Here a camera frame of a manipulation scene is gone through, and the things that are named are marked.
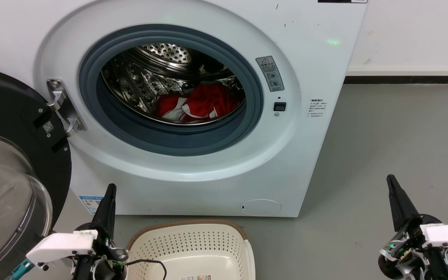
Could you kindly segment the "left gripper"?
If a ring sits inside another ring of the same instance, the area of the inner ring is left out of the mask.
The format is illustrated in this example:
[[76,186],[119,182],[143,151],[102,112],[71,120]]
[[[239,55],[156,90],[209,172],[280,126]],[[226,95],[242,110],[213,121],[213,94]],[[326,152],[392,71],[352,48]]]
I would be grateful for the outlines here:
[[86,253],[73,253],[73,280],[124,280],[126,268],[123,262],[128,254],[113,242],[116,215],[117,186],[110,183],[92,222],[76,228],[77,233],[97,232],[92,248]]

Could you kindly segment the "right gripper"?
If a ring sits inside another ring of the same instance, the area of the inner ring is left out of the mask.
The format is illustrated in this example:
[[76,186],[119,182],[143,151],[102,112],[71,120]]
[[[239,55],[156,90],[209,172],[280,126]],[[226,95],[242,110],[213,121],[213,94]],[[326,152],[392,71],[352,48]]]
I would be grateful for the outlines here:
[[425,239],[426,226],[443,223],[434,217],[419,217],[395,175],[387,175],[387,185],[396,234],[380,251],[380,271],[393,280],[448,280],[448,245],[434,246]]

